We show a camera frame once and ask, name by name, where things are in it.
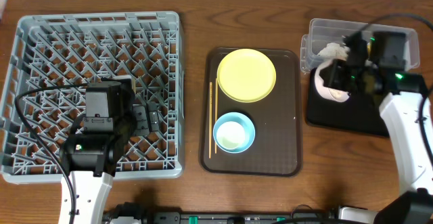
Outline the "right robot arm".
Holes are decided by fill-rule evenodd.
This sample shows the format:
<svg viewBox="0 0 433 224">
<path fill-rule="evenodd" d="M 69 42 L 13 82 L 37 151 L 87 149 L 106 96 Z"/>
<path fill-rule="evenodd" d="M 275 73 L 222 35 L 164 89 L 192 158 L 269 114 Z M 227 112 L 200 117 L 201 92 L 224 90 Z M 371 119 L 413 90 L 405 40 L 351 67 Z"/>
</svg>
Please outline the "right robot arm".
<svg viewBox="0 0 433 224">
<path fill-rule="evenodd" d="M 420 74 L 405 70 L 406 35 L 374 32 L 371 42 L 360 31 L 344 39 L 346 59 L 334 58 L 318 66 L 319 95 L 345 102 L 356 94 L 369 95 L 384 121 L 398 169 L 400 196 L 378 212 L 342 207 L 340 223 L 428 223 L 432 217 L 432 117 Z"/>
</svg>

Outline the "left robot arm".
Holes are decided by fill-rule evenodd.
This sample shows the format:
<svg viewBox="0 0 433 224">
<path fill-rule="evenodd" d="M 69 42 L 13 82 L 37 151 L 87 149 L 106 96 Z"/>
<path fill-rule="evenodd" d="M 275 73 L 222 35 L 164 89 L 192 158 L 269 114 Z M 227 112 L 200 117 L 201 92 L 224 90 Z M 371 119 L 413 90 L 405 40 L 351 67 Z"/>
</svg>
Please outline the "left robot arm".
<svg viewBox="0 0 433 224">
<path fill-rule="evenodd" d="M 62 177 L 60 223 L 101 223 L 116 166 L 132 137 L 146 137 L 157 120 L 136 106 L 135 80 L 116 76 L 89 83 L 85 112 L 60 148 Z"/>
</svg>

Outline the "white pink bowl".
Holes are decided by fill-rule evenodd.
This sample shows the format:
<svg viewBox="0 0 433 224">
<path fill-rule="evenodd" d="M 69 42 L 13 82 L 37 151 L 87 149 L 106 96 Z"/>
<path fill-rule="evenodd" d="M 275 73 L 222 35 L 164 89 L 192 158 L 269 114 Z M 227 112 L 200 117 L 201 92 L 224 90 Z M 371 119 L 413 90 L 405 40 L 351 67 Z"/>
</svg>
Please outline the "white pink bowl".
<svg viewBox="0 0 433 224">
<path fill-rule="evenodd" d="M 345 91 L 332 89 L 324 86 L 324 80 L 320 77 L 320 72 L 332 64 L 332 60 L 328 60 L 320 64 L 315 71 L 314 82 L 318 94 L 330 101 L 342 103 L 349 99 L 349 94 Z"/>
</svg>

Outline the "white tissue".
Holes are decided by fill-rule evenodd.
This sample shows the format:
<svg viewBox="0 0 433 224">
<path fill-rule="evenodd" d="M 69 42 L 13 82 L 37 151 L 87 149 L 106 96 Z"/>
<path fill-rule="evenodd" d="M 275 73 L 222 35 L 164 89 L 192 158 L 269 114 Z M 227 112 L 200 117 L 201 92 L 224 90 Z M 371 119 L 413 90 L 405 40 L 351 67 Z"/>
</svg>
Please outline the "white tissue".
<svg viewBox="0 0 433 224">
<path fill-rule="evenodd" d="M 346 60 L 350 49 L 338 43 L 328 43 L 317 55 L 324 59 Z"/>
</svg>

